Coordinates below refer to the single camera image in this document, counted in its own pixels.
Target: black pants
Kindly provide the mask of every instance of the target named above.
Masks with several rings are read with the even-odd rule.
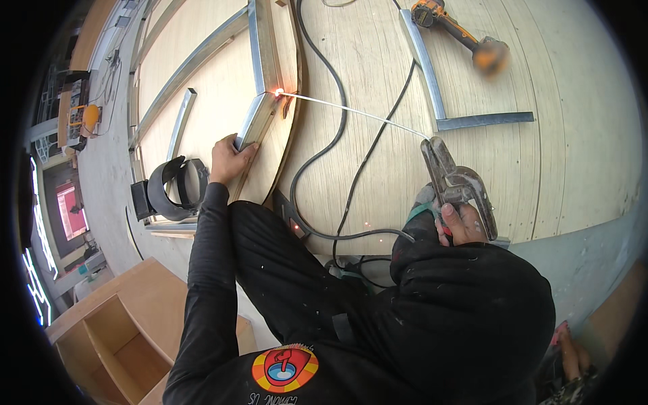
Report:
[[[237,281],[282,343],[338,340],[348,314],[357,345],[422,392],[488,402],[528,381],[549,345],[549,282],[489,244],[439,244],[431,213],[394,243],[396,286],[364,297],[322,267],[284,222],[249,202],[229,206]]]

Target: knee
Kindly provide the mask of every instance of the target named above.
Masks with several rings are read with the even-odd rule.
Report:
[[[252,235],[264,233],[269,227],[282,225],[281,219],[262,205],[239,200],[227,206],[227,215],[232,234]]]

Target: hand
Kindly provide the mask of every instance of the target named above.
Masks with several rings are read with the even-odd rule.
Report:
[[[236,137],[237,135],[233,133],[216,142],[212,148],[209,183],[227,185],[227,183],[245,169],[245,166],[257,153],[257,149],[259,149],[259,144],[257,143],[248,145],[248,147],[239,152],[234,147],[234,139]]]
[[[445,203],[441,207],[441,216],[447,227],[450,228],[450,232],[452,232],[452,243],[455,246],[471,242],[488,243],[486,230],[481,222],[480,214],[472,205],[463,204],[459,207],[459,212],[457,212],[452,204]],[[434,224],[439,233],[439,242],[443,246],[450,246],[448,237],[441,226],[441,221],[437,218]]]

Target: curved plywood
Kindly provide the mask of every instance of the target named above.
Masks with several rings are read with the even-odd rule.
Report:
[[[177,9],[143,58],[137,72],[140,117],[186,57],[214,29],[246,4],[245,1],[186,0]],[[292,11],[290,7],[280,7],[274,3],[271,10],[284,87],[287,91],[297,91],[299,53]],[[214,143],[238,132],[252,99],[257,95],[249,30],[236,35],[197,69],[161,110],[150,129],[142,134],[140,146],[145,177],[166,160],[171,132],[186,87],[194,88],[198,96],[187,121],[179,154],[188,158],[199,157],[211,169]],[[279,106],[279,113],[272,118],[244,183],[229,185],[232,199],[258,203],[266,199],[288,146],[296,105],[289,105],[286,117],[282,114],[283,104]]]
[[[305,26],[340,75],[349,106],[385,117],[412,57],[394,4],[303,3]],[[409,8],[414,1],[400,3]],[[641,169],[638,107],[621,56],[589,6],[583,0],[451,0],[446,8],[475,37],[506,42],[512,56],[510,71],[486,82],[455,39],[441,30],[423,32],[447,116],[532,111],[537,118],[436,133],[458,165],[481,175],[500,236],[526,242],[627,212],[638,196]],[[339,102],[333,79],[310,49],[305,63],[305,94]],[[419,79],[415,72],[393,121],[432,134]],[[278,183],[284,195],[298,168],[334,137],[339,119],[340,111],[328,106],[302,107],[300,136]],[[317,230],[333,234],[337,229],[353,176],[379,128],[379,122],[350,114],[338,145],[303,174],[297,203]],[[341,233],[400,229],[414,196],[429,180],[419,140],[388,127],[358,182]],[[389,254],[393,241],[393,235],[341,241],[338,253]],[[314,253],[330,254],[331,244],[308,240]]]

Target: neon light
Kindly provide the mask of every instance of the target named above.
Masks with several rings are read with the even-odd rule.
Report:
[[[81,208],[81,213],[83,214],[83,222],[86,223],[86,231],[89,231],[90,228],[87,226],[86,209],[85,209],[85,208]]]
[[[29,290],[30,294],[32,294],[32,298],[34,299],[34,304],[36,305],[36,310],[38,311],[38,315],[40,317],[40,324],[44,325],[43,311],[38,304],[39,302],[41,304],[47,305],[47,326],[49,326],[52,323],[52,306],[49,304],[49,301],[45,296],[43,287],[41,286],[38,275],[36,275],[36,270],[34,269],[32,256],[27,249],[23,253],[23,262],[25,263],[25,267],[27,269],[27,273],[29,274],[29,279],[31,282],[30,284],[27,284],[27,290]]]
[[[43,248],[43,253],[47,259],[47,265],[49,266],[49,271],[54,270],[54,280],[58,277],[58,268],[56,268],[56,263],[54,262],[54,256],[52,256],[52,251],[49,249],[49,243],[47,242],[47,236],[45,235],[45,224],[43,224],[43,213],[40,209],[40,198],[38,197],[38,179],[36,175],[36,162],[33,157],[30,157],[32,161],[32,179],[34,181],[34,194],[36,195],[36,204],[34,206],[34,219],[36,221],[36,230],[38,231],[38,237],[41,240],[41,247]]]

